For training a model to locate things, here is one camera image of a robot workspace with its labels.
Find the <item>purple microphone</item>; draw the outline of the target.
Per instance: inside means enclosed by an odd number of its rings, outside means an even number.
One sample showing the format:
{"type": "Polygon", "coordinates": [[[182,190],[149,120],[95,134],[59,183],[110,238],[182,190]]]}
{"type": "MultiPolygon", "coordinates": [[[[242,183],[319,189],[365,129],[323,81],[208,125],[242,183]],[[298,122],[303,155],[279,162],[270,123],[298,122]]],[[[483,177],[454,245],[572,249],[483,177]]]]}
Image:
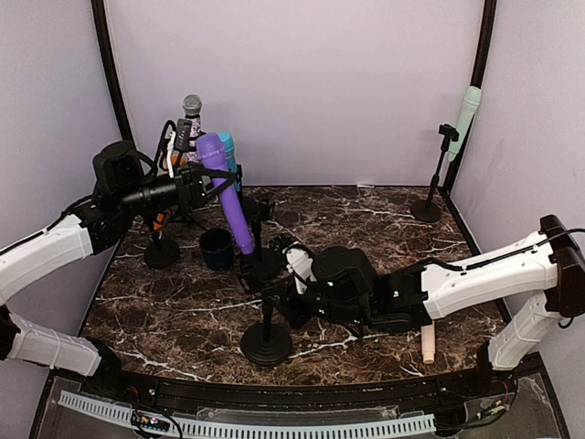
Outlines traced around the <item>purple microphone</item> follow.
{"type": "MultiPolygon", "coordinates": [[[[197,153],[205,169],[228,172],[228,160],[225,146],[217,133],[204,134],[197,139],[197,153]]],[[[253,238],[244,217],[239,198],[233,183],[226,178],[212,177],[214,188],[228,185],[219,191],[218,198],[224,210],[226,220],[241,253],[250,256],[254,253],[253,238]]]]}

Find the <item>pale pink microphone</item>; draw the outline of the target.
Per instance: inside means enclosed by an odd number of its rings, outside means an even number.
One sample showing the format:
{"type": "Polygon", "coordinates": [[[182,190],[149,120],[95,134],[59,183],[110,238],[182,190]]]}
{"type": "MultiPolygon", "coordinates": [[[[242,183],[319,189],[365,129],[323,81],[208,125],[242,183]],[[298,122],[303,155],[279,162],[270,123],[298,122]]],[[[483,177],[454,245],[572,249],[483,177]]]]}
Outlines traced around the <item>pale pink microphone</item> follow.
{"type": "Polygon", "coordinates": [[[421,355],[425,365],[433,364],[436,353],[435,325],[424,326],[420,329],[421,355]]]}

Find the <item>mint green microphone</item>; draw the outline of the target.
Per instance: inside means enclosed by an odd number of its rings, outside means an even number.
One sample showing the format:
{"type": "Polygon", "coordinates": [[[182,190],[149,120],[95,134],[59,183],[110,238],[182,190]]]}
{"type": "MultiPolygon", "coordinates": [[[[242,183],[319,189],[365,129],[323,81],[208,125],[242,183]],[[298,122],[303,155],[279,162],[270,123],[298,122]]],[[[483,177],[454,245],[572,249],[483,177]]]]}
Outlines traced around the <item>mint green microphone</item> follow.
{"type": "Polygon", "coordinates": [[[469,86],[463,95],[463,102],[459,112],[456,131],[459,134],[457,141],[452,141],[448,149],[448,162],[452,163],[463,146],[463,140],[468,134],[473,118],[480,106],[482,90],[476,86],[469,86]]]}

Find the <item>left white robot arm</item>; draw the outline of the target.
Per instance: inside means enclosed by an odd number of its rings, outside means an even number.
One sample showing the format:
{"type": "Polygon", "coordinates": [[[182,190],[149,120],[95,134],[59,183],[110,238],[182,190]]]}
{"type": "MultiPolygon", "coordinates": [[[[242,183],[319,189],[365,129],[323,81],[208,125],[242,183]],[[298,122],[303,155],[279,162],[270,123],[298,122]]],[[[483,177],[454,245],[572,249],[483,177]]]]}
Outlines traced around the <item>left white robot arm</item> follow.
{"type": "Polygon", "coordinates": [[[136,217],[147,224],[165,209],[203,207],[232,188],[237,176],[225,163],[221,142],[204,165],[186,164],[158,174],[156,163],[131,141],[106,146],[93,158],[92,194],[67,207],[46,228],[1,251],[1,358],[19,359],[91,377],[110,399],[129,390],[116,356],[99,341],[37,325],[9,311],[8,301],[25,287],[72,262],[114,246],[136,217]]]}

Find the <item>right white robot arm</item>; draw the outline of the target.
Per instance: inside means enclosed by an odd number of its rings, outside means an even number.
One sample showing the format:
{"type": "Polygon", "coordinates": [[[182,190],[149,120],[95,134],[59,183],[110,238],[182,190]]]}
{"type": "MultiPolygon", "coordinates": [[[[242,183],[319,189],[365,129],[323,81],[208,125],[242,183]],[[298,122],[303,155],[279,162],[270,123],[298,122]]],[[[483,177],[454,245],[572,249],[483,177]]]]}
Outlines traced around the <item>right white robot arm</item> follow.
{"type": "Polygon", "coordinates": [[[271,326],[278,311],[290,327],[319,316],[348,327],[364,326],[389,334],[422,330],[473,305],[515,294],[531,296],[510,323],[486,342],[479,367],[466,378],[476,397],[488,395],[548,331],[584,313],[584,255],[555,215],[524,239],[456,262],[428,258],[379,274],[358,249],[332,246],[314,253],[288,236],[280,237],[289,276],[262,293],[261,339],[274,353],[272,364],[290,355],[289,334],[271,326]]]}

